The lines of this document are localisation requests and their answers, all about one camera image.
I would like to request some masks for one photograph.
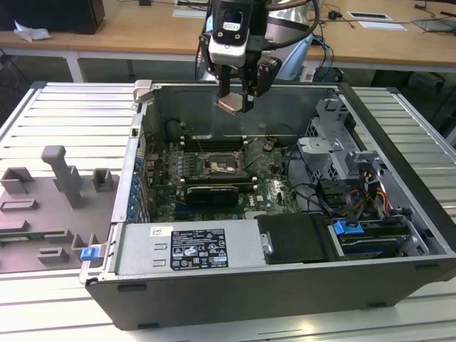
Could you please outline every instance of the motherboard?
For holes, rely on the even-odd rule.
[[[286,180],[286,154],[287,147],[273,138],[237,145],[157,146],[147,160],[151,220],[253,219],[299,212]]]

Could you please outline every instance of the desk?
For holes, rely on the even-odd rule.
[[[138,6],[136,1],[105,0],[106,17],[95,35],[52,33],[47,41],[28,43],[12,32],[0,32],[0,47],[6,53],[65,58],[74,81],[84,81],[79,58],[111,58],[153,61],[193,61],[197,37],[203,20],[175,18],[169,4]],[[430,18],[413,8],[409,0],[326,0],[326,4],[347,11],[385,13],[394,21]],[[455,5],[428,2],[436,14],[456,12]],[[328,9],[323,6],[322,16]],[[456,72],[456,37],[423,33],[415,24],[404,24],[408,31],[351,28],[345,22],[329,22],[323,29],[326,42],[335,53],[334,67],[399,71]],[[323,58],[319,46],[312,46],[304,74],[311,73]]]
[[[355,28],[351,28],[344,21],[324,19],[327,23],[323,34],[326,43],[334,50],[334,67],[456,72],[456,37],[451,34],[423,33],[420,27],[411,23],[416,19],[431,18],[430,14],[413,8],[414,4],[423,4],[421,1],[326,0],[325,4],[340,7],[347,20],[354,20],[347,11],[358,11],[387,14],[393,19],[391,22],[409,23],[402,24],[407,31],[389,31],[363,28],[357,22],[352,22]],[[427,4],[428,11],[436,13],[438,18],[442,17],[440,11],[456,13],[456,5]],[[328,8],[322,6],[321,16],[326,18],[327,13]],[[318,50],[321,47],[312,46],[309,49],[305,65],[307,69],[320,64],[322,56],[318,55]]]

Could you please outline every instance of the white paper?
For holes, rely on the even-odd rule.
[[[14,30],[14,33],[30,43],[33,40],[49,39],[51,37],[48,30],[46,30],[45,28],[34,29],[22,26],[17,21],[14,21],[14,23],[16,24],[16,29]]]
[[[153,226],[150,228],[151,237],[170,237],[172,227],[169,226]]]
[[[394,31],[407,31],[407,29],[400,24],[392,23],[377,23],[374,21],[359,21],[361,26],[365,29],[379,29],[379,30],[394,30]]]

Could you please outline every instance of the blue tab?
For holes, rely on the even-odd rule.
[[[333,228],[337,235],[364,234],[364,229],[362,228],[361,223],[358,223],[356,226],[351,226],[347,224],[345,219],[341,219],[336,223],[333,223]]]
[[[85,247],[81,252],[81,261],[98,261],[100,258],[100,247]]]

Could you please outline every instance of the power supply label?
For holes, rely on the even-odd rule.
[[[228,267],[224,229],[171,232],[171,268],[174,271],[220,267]]]

